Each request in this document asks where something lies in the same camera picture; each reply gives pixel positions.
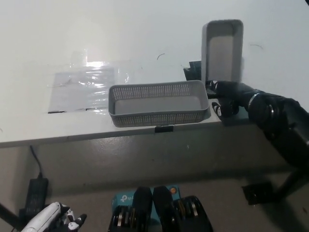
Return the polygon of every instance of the printed logo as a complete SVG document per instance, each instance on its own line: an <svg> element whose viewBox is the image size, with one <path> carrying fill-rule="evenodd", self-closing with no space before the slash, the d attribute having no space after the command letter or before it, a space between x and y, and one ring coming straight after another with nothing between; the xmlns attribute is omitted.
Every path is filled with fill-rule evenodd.
<svg viewBox="0 0 309 232"><path fill-rule="evenodd" d="M122 198L120 199L122 202L125 202L125 200L127 200L127 196L123 195Z"/></svg>

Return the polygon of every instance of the white surface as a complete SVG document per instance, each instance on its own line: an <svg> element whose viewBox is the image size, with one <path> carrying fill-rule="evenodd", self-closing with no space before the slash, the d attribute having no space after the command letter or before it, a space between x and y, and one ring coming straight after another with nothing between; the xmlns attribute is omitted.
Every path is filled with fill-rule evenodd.
<svg viewBox="0 0 309 232"><path fill-rule="evenodd" d="M182 66L200 60L202 26L230 18L244 24L243 82L293 97L309 110L304 0L4 2L0 146L153 131L116 128L105 111L48 115L48 86L85 49L88 62L132 61L135 83L185 80ZM212 116L205 123L214 121Z"/></svg>

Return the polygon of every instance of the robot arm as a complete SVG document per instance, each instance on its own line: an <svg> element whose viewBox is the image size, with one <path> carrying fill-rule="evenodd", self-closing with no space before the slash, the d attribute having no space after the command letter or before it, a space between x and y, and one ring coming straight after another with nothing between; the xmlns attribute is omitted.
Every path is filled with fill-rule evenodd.
<svg viewBox="0 0 309 232"><path fill-rule="evenodd" d="M218 96L232 102L229 107L244 107L249 120L264 132L290 165L301 170L308 168L309 114L297 101L253 89L244 83L210 81L209 86ZM217 114L224 107L213 104Z"/></svg>
<svg viewBox="0 0 309 232"><path fill-rule="evenodd" d="M35 216L21 232L77 232L86 218L83 214L75 219L69 207L55 202Z"/></svg>

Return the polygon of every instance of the black cable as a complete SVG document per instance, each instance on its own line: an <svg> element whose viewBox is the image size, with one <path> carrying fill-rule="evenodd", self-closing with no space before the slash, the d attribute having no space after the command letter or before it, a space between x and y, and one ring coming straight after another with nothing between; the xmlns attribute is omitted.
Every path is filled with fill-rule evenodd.
<svg viewBox="0 0 309 232"><path fill-rule="evenodd" d="M38 159L37 155L35 154L35 151L34 151L34 149L33 149L33 146L32 146L32 145L30 145L30 150L31 150L31 153L32 153L32 155L33 155L34 159L37 161L38 166L39 166L39 169L40 169L40 173L39 173L39 175L38 175L38 178L42 178L42 177L43 177L43 171L42 171L41 162L39 161L39 159Z"/></svg>

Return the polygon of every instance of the gray mesh basket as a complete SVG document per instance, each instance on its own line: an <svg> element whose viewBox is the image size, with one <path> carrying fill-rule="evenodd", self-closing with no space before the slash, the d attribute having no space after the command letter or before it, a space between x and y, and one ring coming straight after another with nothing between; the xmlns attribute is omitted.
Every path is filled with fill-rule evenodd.
<svg viewBox="0 0 309 232"><path fill-rule="evenodd" d="M116 85L109 92L109 113L117 127L194 123L208 109L201 81Z"/></svg>

